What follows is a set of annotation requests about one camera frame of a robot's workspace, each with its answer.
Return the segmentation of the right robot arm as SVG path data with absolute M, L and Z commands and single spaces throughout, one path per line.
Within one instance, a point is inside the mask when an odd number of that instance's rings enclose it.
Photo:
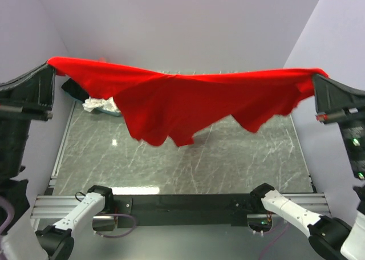
M 353 175 L 364 180 L 364 91 L 320 74 L 313 76 L 313 85 L 317 120 L 338 124 Z M 267 183 L 251 191 L 250 207 L 258 214 L 277 214 L 295 226 L 323 259 L 364 259 L 364 187 L 353 190 L 360 199 L 353 226 L 311 212 Z

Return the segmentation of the red t shirt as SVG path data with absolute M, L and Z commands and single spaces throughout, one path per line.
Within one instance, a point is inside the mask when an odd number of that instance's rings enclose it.
M 67 75 L 95 99 L 113 99 L 135 140 L 159 146 L 171 138 L 193 143 L 200 130 L 232 116 L 255 133 L 275 115 L 286 116 L 314 94 L 320 68 L 289 68 L 231 74 L 181 75 L 94 60 L 53 57 Z

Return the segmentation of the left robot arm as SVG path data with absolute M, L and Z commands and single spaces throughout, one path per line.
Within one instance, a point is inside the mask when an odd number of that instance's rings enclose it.
M 92 186 L 68 214 L 35 230 L 28 180 L 16 180 L 32 121 L 52 118 L 56 70 L 43 63 L 1 83 L 1 259 L 69 259 L 76 237 L 97 215 L 113 211 L 112 189 Z

